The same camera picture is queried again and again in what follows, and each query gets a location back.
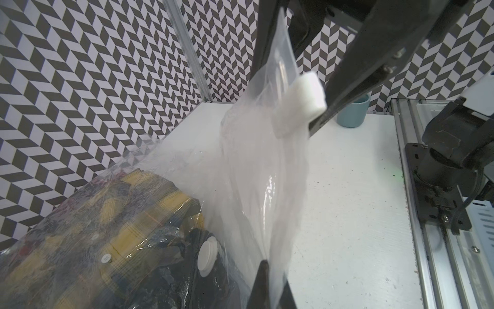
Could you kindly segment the yellow plaid shirt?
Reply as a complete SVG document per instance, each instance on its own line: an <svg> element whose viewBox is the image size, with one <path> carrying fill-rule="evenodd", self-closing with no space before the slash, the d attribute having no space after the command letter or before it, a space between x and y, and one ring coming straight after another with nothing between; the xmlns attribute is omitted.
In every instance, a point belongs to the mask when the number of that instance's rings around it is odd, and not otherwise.
<svg viewBox="0 0 494 309"><path fill-rule="evenodd" d="M1 268L2 308L118 308L158 265L151 247L202 227L197 199L135 169L112 185L80 234L48 239Z"/></svg>

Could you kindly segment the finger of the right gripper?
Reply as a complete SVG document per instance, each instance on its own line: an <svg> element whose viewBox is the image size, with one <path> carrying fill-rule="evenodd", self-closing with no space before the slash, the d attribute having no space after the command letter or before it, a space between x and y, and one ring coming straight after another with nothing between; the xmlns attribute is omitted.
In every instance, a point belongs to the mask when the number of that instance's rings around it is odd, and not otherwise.
<svg viewBox="0 0 494 309"><path fill-rule="evenodd" d="M314 135L355 99L400 73L454 1L377 1L325 85L327 110Z"/></svg>
<svg viewBox="0 0 494 309"><path fill-rule="evenodd" d="M321 31L325 19L323 1L262 0L259 2L257 37L250 77L267 62L280 13L293 12L288 33L295 58L298 58Z"/></svg>

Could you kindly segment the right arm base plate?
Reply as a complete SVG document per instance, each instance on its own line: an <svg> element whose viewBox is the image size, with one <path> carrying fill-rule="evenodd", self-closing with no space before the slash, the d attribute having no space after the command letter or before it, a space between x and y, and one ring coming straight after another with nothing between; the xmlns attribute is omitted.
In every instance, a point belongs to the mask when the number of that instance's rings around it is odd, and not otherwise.
<svg viewBox="0 0 494 309"><path fill-rule="evenodd" d="M419 222L451 227L454 212L463 203L458 185L475 173L439 164L422 144L406 144L405 154Z"/></svg>

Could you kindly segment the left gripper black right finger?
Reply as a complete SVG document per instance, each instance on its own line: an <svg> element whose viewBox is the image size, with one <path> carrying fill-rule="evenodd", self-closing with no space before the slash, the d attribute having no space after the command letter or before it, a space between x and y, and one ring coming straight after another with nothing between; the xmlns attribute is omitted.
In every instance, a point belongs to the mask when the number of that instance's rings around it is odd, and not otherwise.
<svg viewBox="0 0 494 309"><path fill-rule="evenodd" d="M279 300L279 309L297 309L297 305L293 298L292 290L288 281L284 286L283 293Z"/></svg>

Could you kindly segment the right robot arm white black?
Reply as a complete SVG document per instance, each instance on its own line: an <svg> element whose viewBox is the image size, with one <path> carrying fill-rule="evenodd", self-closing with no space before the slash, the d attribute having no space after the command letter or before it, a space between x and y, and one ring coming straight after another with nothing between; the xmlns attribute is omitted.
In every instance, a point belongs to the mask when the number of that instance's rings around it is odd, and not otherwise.
<svg viewBox="0 0 494 309"><path fill-rule="evenodd" d="M316 133L353 99L400 73L423 43L440 42L471 1L261 1L252 73L266 64L274 42L278 16L293 11L288 27L292 52L299 56L332 19L355 38L325 84L325 112L309 124ZM418 169L428 185L453 187L464 170L482 176L493 161L493 92L481 88L493 82L483 77L450 102L426 127L427 162Z"/></svg>

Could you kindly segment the red black plaid shirt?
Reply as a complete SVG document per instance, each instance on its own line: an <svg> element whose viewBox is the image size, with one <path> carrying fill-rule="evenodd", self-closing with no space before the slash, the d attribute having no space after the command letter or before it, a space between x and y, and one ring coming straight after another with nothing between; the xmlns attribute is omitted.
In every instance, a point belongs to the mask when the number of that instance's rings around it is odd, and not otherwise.
<svg viewBox="0 0 494 309"><path fill-rule="evenodd" d="M11 263L19 263L42 244L48 243L49 238L63 236L65 233L80 234L96 218L103 198L109 194L111 186L119 184L120 179L126 175L125 172L120 171L115 175L98 176L83 186L18 242L3 250L1 268L7 269Z"/></svg>

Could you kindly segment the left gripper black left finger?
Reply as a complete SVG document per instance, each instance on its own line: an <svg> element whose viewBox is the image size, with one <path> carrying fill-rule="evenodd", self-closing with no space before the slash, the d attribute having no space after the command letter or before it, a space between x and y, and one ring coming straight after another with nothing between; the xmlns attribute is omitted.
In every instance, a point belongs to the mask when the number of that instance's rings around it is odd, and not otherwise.
<svg viewBox="0 0 494 309"><path fill-rule="evenodd" d="M262 260L247 302L247 309L270 309L269 270L268 261Z"/></svg>

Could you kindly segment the clear plastic vacuum bag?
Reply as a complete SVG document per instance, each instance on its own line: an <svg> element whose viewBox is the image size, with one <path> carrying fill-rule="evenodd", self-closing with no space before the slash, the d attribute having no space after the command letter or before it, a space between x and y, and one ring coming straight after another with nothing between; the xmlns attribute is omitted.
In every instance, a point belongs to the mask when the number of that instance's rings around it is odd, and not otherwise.
<svg viewBox="0 0 494 309"><path fill-rule="evenodd" d="M324 89L315 73L299 73L286 13L278 16L266 64L214 124L204 150L186 149L176 133L149 140L100 177L140 169L171 181L197 199L202 227L213 234L199 250L205 277L218 254L250 298L259 264L269 263L270 308L278 308L307 187L309 124L325 112Z"/></svg>

